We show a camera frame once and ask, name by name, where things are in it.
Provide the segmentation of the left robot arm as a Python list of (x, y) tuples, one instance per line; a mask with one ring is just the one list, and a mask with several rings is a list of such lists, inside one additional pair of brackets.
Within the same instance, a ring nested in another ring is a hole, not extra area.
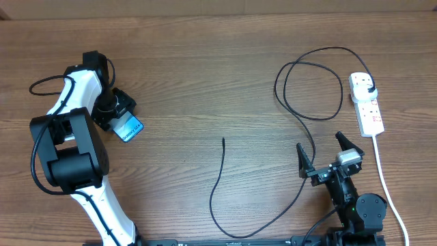
[(113, 131), (125, 143), (132, 140), (143, 130), (135, 100), (114, 87), (114, 65), (98, 51), (84, 53), (82, 64), (67, 67), (60, 79), (64, 88), (54, 107), (29, 125), (33, 181), (49, 195), (76, 200), (101, 245), (144, 245), (109, 184), (109, 157), (98, 133)]

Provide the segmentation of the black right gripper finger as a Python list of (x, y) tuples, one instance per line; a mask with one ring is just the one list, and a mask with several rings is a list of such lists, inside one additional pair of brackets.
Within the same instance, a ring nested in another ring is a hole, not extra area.
[(352, 143), (341, 131), (335, 134), (337, 141), (343, 151), (355, 149), (360, 156), (364, 156), (365, 152), (359, 148), (357, 145)]
[(300, 178), (308, 178), (308, 173), (314, 170), (312, 162), (309, 160), (306, 152), (300, 143), (296, 144), (296, 150), (298, 154), (298, 169)]

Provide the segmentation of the blue Samsung Galaxy smartphone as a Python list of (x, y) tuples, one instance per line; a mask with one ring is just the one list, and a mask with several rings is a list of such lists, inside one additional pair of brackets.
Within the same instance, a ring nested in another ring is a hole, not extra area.
[(132, 140), (144, 129), (144, 125), (129, 111), (120, 118), (113, 118), (109, 124), (113, 131), (125, 143)]

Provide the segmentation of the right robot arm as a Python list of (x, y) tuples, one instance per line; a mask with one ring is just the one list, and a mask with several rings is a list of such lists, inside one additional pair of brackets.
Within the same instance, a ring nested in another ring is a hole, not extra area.
[[(343, 133), (335, 134), (341, 152), (328, 167), (314, 168), (303, 147), (298, 143), (299, 176), (311, 180), (312, 186), (325, 185), (334, 209), (322, 217), (304, 236), (291, 237), (292, 245), (384, 245), (383, 220), (387, 201), (375, 193), (358, 194), (352, 175), (361, 171), (364, 151)], [(323, 235), (312, 232), (327, 218), (338, 214), (341, 226), (329, 228)]]

